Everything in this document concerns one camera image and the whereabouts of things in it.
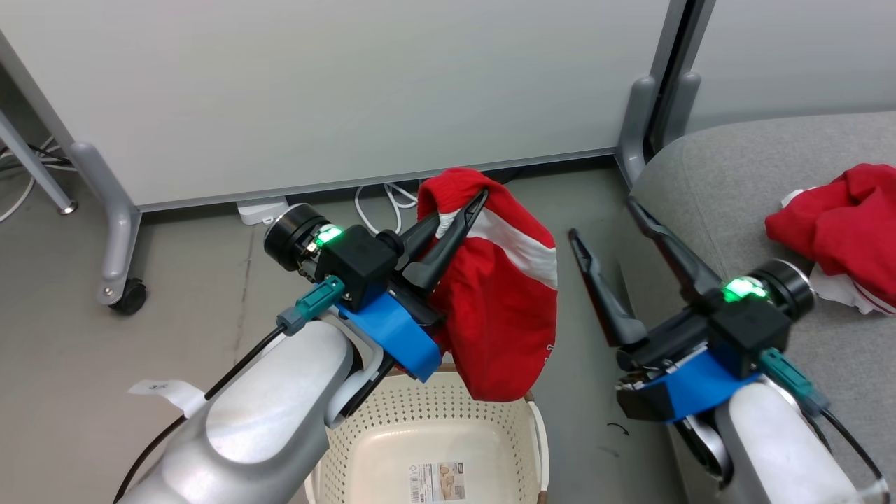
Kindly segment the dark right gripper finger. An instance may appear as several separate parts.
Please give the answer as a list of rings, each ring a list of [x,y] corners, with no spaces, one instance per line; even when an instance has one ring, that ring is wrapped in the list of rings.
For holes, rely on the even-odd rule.
[[[568,231],[568,240],[608,346],[626,347],[646,338],[645,325],[617,299],[602,275],[601,262],[575,227]]]
[[[687,303],[719,303],[722,281],[700,256],[661,224],[633,195],[625,203],[641,235],[652,240],[680,286]]]

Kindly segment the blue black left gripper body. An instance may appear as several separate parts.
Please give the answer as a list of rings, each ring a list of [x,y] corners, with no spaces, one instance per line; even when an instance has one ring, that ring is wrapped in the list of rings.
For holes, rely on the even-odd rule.
[[[339,278],[329,276],[323,283],[314,280],[323,243],[343,230],[346,227],[333,225],[309,204],[291,205],[268,227],[267,255],[311,283],[311,290],[278,316],[278,325],[294,335],[302,323],[335,309],[346,322],[354,323],[359,335],[367,335],[383,351],[387,367],[397,366],[413,379],[428,380],[441,363],[438,345],[428,334],[440,315],[401,283],[399,270],[391,272],[385,293],[358,312],[343,305],[344,284]]]

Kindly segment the narrow white partition panel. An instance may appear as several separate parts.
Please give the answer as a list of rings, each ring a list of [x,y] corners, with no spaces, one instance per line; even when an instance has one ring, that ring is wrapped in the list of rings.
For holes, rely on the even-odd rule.
[[[896,0],[684,0],[654,152],[733,123],[896,111]]]

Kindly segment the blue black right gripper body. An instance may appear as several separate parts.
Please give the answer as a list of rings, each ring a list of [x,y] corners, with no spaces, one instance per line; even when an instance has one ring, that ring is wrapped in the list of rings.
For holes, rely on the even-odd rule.
[[[762,375],[801,389],[807,386],[807,379],[798,375],[794,365],[785,363],[783,354],[793,325],[815,306],[816,293],[809,278],[790,262],[771,260],[745,276],[722,281],[721,294],[719,303],[687,303],[678,315],[650,330],[646,343],[631,352],[631,369],[615,387],[618,404],[628,418],[674,424],[724,404]],[[767,299],[792,323],[786,348],[763,351],[752,365],[755,373],[737,380],[708,350],[708,338],[713,334],[708,316],[724,301],[748,295]]]

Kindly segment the grey fabric sofa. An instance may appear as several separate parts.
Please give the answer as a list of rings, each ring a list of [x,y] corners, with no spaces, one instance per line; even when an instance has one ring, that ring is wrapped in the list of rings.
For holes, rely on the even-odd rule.
[[[896,167],[896,111],[767,119],[688,134],[663,148],[633,194],[723,279],[771,258],[813,262],[771,241],[765,219],[799,189],[861,163]],[[896,316],[819,300],[787,357],[884,474],[896,504]]]

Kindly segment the black castor wheel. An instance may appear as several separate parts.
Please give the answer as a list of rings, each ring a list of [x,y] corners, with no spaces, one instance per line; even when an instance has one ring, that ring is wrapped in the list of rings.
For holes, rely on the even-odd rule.
[[[123,316],[132,316],[145,304],[148,290],[145,283],[139,278],[129,278],[122,288],[122,296],[115,301],[110,309]]]

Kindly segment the red shorts with white stripe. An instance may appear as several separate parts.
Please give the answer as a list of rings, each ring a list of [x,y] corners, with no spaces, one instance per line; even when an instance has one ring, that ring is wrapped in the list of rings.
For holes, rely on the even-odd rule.
[[[446,316],[435,341],[475,400],[506,403],[529,392],[556,345],[556,240],[505,185],[476,169],[423,182],[417,215],[437,215],[442,238],[483,190],[483,210],[431,297]]]

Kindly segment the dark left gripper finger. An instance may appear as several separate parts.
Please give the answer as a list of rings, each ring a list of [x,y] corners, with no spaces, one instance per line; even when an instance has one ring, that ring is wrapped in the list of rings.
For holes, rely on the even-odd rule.
[[[402,254],[395,270],[403,270],[408,264],[418,261],[422,257],[423,252],[429,248],[435,238],[440,223],[439,213],[430,213],[399,235]]]
[[[434,293],[454,256],[473,228],[477,217],[484,209],[489,191],[483,189],[458,210],[451,225],[442,238],[436,240],[432,248],[416,262],[409,262],[405,268],[405,280],[420,293]]]

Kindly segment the wide white partition panel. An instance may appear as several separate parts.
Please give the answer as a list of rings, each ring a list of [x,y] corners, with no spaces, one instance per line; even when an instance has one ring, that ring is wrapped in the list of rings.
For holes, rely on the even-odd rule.
[[[105,207],[110,307],[147,213],[620,152],[685,4],[0,0],[0,66]]]

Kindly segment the grey metal table leg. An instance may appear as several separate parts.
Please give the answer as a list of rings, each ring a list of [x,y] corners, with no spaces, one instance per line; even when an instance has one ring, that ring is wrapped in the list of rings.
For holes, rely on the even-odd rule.
[[[35,184],[40,186],[55,205],[57,205],[59,214],[70,215],[77,210],[79,207],[77,201],[65,194],[61,186],[57,184],[57,181],[43,165],[42,161],[36,156],[34,150],[28,146],[25,138],[19,134],[10,119],[6,117],[6,114],[4,114],[2,109],[0,109],[0,140],[10,148],[13,155],[20,163],[22,163],[29,175],[31,175],[31,189],[26,190],[25,194],[20,198],[20,203],[14,204],[13,209],[7,211],[3,216],[0,216],[0,221],[6,220],[6,218],[14,213],[14,211],[25,201],[27,195],[32,191]]]

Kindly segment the white power strip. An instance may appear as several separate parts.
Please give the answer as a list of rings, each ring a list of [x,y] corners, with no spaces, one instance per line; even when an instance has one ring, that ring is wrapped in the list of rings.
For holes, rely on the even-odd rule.
[[[285,197],[242,200],[238,201],[236,205],[242,223],[250,226],[258,224],[270,225],[289,208],[289,203]]]

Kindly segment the cream perforated laundry basket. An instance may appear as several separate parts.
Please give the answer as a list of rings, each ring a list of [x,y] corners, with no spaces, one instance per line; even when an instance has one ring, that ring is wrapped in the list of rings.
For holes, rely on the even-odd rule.
[[[452,365],[393,371],[305,479],[308,504],[548,504],[550,444],[532,393],[471,398]]]

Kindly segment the red shirt with white trim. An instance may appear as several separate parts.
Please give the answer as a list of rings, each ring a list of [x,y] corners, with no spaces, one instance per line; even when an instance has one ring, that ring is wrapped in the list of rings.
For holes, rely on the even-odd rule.
[[[770,240],[813,262],[820,299],[896,316],[896,168],[858,164],[791,192],[764,224]]]

